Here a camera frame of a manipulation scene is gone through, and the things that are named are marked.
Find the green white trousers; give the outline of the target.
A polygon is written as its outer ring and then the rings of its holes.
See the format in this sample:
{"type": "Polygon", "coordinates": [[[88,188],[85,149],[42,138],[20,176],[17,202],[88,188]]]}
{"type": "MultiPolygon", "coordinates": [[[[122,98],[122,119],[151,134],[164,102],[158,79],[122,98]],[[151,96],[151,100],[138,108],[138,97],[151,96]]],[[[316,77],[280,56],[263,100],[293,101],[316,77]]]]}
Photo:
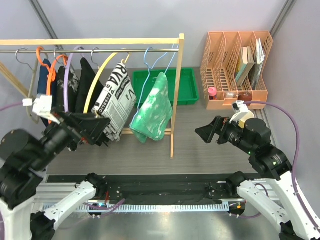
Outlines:
{"type": "Polygon", "coordinates": [[[160,72],[130,123],[129,128],[143,144],[147,139],[160,141],[165,136],[166,127],[173,116],[168,88],[168,78],[164,72],[160,72]]]}

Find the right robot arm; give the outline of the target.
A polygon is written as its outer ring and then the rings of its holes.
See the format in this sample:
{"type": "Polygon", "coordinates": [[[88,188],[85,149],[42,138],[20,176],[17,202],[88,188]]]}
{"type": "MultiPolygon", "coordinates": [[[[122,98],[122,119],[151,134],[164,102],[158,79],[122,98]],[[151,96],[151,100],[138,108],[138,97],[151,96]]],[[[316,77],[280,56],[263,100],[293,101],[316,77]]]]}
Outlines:
{"type": "Polygon", "coordinates": [[[217,144],[230,143],[248,154],[250,165],[271,186],[281,204],[257,189],[241,171],[226,179],[229,197],[247,200],[273,225],[281,240],[320,238],[320,219],[310,206],[300,203],[302,195],[292,182],[293,167],[287,156],[272,145],[271,130],[263,120],[251,118],[240,127],[229,117],[217,116],[210,124],[195,129],[195,133],[207,144],[218,135],[217,144]]]}

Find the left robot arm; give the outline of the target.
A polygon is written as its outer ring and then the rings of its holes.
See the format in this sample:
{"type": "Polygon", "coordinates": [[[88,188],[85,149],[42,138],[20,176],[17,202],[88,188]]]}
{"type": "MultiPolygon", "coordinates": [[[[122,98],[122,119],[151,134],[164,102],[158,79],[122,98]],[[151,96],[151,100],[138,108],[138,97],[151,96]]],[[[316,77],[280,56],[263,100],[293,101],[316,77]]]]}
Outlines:
{"type": "Polygon", "coordinates": [[[0,234],[6,240],[50,240],[79,206],[101,200],[107,182],[88,174],[78,188],[47,211],[33,212],[43,171],[70,143],[101,145],[110,119],[96,113],[72,113],[56,109],[43,114],[51,124],[40,139],[23,129],[7,133],[0,143],[0,234]]]}

